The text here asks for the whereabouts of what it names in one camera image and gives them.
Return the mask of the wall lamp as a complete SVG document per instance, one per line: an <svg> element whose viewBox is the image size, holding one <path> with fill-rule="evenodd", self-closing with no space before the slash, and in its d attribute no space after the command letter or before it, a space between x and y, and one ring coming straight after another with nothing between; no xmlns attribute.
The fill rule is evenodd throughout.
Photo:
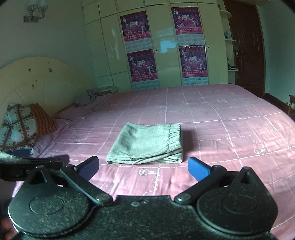
<svg viewBox="0 0 295 240"><path fill-rule="evenodd" d="M48 10L47 0L29 0L27 5L28 14L23 16L23 23L38 23Z"/></svg>

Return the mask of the lower right purple poster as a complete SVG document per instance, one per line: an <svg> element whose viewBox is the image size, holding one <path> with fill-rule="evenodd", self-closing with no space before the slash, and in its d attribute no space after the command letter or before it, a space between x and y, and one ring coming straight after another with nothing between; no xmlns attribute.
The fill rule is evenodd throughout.
<svg viewBox="0 0 295 240"><path fill-rule="evenodd" d="M179 47L184 78L207 77L207 58L204 45Z"/></svg>

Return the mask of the cream bed headboard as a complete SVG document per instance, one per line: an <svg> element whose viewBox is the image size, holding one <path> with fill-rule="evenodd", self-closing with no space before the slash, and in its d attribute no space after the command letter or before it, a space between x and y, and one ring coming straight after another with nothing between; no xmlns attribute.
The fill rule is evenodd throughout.
<svg viewBox="0 0 295 240"><path fill-rule="evenodd" d="M38 103L52 115L73 104L91 82L76 68L51 57L27 57L1 69L1 121L8 104Z"/></svg>

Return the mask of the blue patterned pillow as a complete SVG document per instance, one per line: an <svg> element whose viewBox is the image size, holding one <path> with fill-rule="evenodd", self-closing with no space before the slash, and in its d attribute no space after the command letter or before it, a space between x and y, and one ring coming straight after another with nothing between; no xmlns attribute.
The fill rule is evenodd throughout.
<svg viewBox="0 0 295 240"><path fill-rule="evenodd" d="M1 151L32 151L36 138L37 125L31 109L21 104L8 105L1 125Z"/></svg>

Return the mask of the orange striped pillow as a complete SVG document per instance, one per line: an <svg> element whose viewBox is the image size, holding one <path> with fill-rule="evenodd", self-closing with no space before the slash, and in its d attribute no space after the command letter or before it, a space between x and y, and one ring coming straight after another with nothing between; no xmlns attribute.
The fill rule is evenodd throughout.
<svg viewBox="0 0 295 240"><path fill-rule="evenodd" d="M29 105L29 108L36 122L37 136L54 133L58 129L56 122L38 103Z"/></svg>

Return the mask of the purple poster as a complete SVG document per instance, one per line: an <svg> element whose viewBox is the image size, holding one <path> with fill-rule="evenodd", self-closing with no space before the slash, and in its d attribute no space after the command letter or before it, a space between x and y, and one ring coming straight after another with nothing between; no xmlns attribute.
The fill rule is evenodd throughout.
<svg viewBox="0 0 295 240"><path fill-rule="evenodd" d="M154 52L151 49L127 54L133 83L157 79Z"/></svg>
<svg viewBox="0 0 295 240"><path fill-rule="evenodd" d="M120 16L120 19L125 42L147 39L150 37L150 28L146 11Z"/></svg>
<svg viewBox="0 0 295 240"><path fill-rule="evenodd" d="M207 58L204 45L179 47L184 78L207 77Z"/></svg>
<svg viewBox="0 0 295 240"><path fill-rule="evenodd" d="M177 35L203 33L199 10L196 6L172 7L171 12Z"/></svg>

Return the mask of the grey crumpled cloth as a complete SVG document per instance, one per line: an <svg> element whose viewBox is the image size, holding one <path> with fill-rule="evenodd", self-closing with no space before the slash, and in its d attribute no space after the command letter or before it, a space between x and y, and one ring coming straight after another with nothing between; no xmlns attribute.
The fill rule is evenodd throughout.
<svg viewBox="0 0 295 240"><path fill-rule="evenodd" d="M83 92L75 101L75 107L84 107L91 104L96 98L105 97L107 93L100 91L99 89L90 89Z"/></svg>

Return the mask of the white corner shelves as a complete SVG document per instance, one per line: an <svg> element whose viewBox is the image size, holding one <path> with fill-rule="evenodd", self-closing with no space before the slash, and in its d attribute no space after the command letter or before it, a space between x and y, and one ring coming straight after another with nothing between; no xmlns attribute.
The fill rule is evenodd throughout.
<svg viewBox="0 0 295 240"><path fill-rule="evenodd" d="M221 23L223 26L223 35L225 37L226 58L228 65L228 83L235 85L235 74L240 70L235 64L235 44L237 41L232 37L230 29L230 18L232 14L225 10L219 9L221 15Z"/></svg>

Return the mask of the pink checked bed sheet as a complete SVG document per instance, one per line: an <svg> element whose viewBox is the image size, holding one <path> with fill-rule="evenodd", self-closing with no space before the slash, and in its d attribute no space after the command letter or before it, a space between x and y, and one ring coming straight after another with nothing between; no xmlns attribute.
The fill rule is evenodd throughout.
<svg viewBox="0 0 295 240"><path fill-rule="evenodd" d="M278 239L294 239L294 121L237 85L198 85L112 95L86 117L77 108L58 114L60 128L36 141L34 155L69 155L79 164L95 155L100 170L91 183L112 196L176 196L195 184L189 157L229 171L252 167L275 199L272 228ZM179 164L117 164L105 158L123 126L180 124Z"/></svg>

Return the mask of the upper left purple poster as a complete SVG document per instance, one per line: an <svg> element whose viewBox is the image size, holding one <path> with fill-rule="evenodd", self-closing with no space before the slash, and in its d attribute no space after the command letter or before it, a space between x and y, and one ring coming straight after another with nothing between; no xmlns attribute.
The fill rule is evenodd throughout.
<svg viewBox="0 0 295 240"><path fill-rule="evenodd" d="M147 39L150 37L150 28L146 11L120 16L120 19L125 42Z"/></svg>

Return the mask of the dark wooden door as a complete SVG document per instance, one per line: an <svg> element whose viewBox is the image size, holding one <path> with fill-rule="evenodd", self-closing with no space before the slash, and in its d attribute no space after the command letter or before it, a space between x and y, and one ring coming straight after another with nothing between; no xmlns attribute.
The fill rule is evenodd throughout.
<svg viewBox="0 0 295 240"><path fill-rule="evenodd" d="M235 66L235 84L258 97L265 93L265 48L258 10L255 5L242 1L224 1L229 19Z"/></svg>

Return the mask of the lower left purple poster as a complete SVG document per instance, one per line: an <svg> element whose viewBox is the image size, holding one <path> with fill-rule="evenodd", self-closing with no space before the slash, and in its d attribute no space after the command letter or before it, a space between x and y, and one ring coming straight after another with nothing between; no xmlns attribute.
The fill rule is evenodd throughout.
<svg viewBox="0 0 295 240"><path fill-rule="evenodd" d="M154 52L151 49L127 54L133 83L157 79Z"/></svg>

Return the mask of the wooden chair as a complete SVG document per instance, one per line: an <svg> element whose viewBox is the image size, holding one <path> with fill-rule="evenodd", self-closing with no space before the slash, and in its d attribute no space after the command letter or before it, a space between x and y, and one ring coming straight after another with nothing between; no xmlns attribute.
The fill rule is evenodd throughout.
<svg viewBox="0 0 295 240"><path fill-rule="evenodd" d="M289 95L289 108L287 111L287 115L292 115L292 106L295 104L295 95Z"/></svg>

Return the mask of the grey fleece pants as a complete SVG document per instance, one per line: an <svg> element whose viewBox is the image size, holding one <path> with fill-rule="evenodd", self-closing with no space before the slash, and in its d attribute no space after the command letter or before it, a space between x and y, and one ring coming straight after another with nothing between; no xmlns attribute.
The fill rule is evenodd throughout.
<svg viewBox="0 0 295 240"><path fill-rule="evenodd" d="M114 164L173 164L183 161L180 124L144 126L128 122L106 156Z"/></svg>

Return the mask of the upper right purple poster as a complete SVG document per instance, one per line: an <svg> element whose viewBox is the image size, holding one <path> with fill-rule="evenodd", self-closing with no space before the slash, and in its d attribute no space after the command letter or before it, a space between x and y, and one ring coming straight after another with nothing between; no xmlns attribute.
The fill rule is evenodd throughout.
<svg viewBox="0 0 295 240"><path fill-rule="evenodd" d="M171 12L177 35L203 33L199 10L196 6L172 7Z"/></svg>

